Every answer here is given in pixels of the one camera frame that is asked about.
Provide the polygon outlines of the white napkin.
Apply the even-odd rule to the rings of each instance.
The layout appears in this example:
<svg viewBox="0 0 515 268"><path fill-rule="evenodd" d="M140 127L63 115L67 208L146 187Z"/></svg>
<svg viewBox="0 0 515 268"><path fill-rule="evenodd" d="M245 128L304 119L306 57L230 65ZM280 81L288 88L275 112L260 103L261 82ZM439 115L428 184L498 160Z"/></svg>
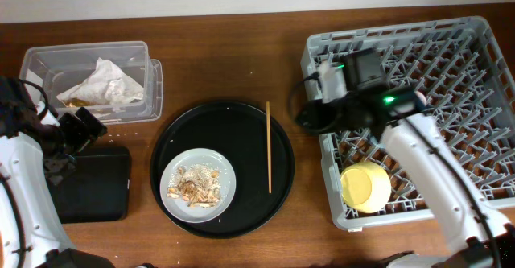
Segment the white napkin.
<svg viewBox="0 0 515 268"><path fill-rule="evenodd" d="M143 98L144 88L129 76L111 80L104 93L110 104L128 104Z"/></svg>

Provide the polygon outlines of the food scraps with rice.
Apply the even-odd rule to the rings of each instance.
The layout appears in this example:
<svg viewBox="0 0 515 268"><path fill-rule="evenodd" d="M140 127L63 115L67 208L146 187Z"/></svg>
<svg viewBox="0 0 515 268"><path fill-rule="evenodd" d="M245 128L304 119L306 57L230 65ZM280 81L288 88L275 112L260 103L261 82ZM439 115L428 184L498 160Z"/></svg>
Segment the food scraps with rice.
<svg viewBox="0 0 515 268"><path fill-rule="evenodd" d="M168 184L167 197L181 199L189 208L215 207L221 200L219 175L208 165L179 166Z"/></svg>

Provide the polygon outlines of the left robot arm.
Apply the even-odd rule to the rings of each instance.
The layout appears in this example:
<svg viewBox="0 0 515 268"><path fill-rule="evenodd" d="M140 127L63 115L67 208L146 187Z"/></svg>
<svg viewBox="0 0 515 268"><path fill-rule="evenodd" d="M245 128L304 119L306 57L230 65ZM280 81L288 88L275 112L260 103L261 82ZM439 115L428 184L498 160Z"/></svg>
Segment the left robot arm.
<svg viewBox="0 0 515 268"><path fill-rule="evenodd" d="M74 155L107 128L86 108L59 116L47 97L31 99L29 81L1 79L1 265L3 267L110 267L79 251L58 217L47 179L54 159Z"/></svg>

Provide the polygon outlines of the pink cup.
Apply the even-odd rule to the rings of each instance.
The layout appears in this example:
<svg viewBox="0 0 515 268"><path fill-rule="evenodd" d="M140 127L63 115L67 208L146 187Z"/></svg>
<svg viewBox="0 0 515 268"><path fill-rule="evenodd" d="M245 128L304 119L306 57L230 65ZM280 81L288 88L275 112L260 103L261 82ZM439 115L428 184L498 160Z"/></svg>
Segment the pink cup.
<svg viewBox="0 0 515 268"><path fill-rule="evenodd" d="M414 93L424 105L427 105L427 99L421 92L415 91Z"/></svg>

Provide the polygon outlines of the wooden chopstick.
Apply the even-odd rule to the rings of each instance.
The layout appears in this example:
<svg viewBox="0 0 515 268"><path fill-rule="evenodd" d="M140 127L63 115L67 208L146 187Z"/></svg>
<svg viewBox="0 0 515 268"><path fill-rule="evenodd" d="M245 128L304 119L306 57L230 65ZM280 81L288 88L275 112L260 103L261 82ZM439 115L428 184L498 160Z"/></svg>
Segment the wooden chopstick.
<svg viewBox="0 0 515 268"><path fill-rule="evenodd" d="M271 126L270 126L270 102L266 102L266 153L267 153L267 177L268 193L272 193L272 162L271 162Z"/></svg>

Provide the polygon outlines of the brown snack wrapper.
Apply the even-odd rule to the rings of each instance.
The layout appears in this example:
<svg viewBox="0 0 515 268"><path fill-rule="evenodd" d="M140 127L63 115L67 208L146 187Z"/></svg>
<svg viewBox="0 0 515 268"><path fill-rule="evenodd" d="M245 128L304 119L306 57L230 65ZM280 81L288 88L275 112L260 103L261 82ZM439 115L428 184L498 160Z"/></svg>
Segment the brown snack wrapper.
<svg viewBox="0 0 515 268"><path fill-rule="evenodd" d="M65 100L65 101L62 101L62 103L67 108L80 108L80 107L96 105L96 103L94 103L94 102L84 101L84 100L81 100L81 99L78 99L78 98L72 98L72 99L69 99L69 100Z"/></svg>

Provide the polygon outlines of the yellow bowl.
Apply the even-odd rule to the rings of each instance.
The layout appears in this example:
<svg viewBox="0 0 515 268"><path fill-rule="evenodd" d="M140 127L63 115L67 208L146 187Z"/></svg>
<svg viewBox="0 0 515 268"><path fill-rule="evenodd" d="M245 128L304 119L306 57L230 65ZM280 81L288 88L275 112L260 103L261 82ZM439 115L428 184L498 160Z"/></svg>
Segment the yellow bowl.
<svg viewBox="0 0 515 268"><path fill-rule="evenodd" d="M343 201L359 212L378 212L389 201L390 178L376 163L366 161L345 168L340 175L340 183Z"/></svg>

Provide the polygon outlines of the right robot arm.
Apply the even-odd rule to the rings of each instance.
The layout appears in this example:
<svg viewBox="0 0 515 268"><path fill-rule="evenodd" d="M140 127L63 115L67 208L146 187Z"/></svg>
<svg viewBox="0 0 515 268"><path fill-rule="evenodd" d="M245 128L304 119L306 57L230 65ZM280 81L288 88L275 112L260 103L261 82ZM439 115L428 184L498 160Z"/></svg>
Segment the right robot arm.
<svg viewBox="0 0 515 268"><path fill-rule="evenodd" d="M391 88L372 48L324 61L306 76L319 99L290 114L311 134L370 129L407 172L443 229L451 254L423 257L411 251L381 260L381 267L512 267L514 225L468 178L449 150L426 99L409 86Z"/></svg>

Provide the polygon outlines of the grey plate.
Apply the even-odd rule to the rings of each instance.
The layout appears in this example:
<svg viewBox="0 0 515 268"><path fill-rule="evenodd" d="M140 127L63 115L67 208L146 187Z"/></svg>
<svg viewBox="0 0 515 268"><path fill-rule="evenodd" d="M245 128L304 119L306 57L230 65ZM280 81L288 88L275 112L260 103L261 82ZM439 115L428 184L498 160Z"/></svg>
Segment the grey plate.
<svg viewBox="0 0 515 268"><path fill-rule="evenodd" d="M221 200L212 208L189 208L181 199L167 197L167 188L177 167L190 167L203 164L213 167L220 172ZM220 153L205 148L186 150L175 156L165 167L159 178L158 202L164 206L175 219L187 223L198 224L210 221L224 212L232 203L237 189L237 178L231 163Z"/></svg>

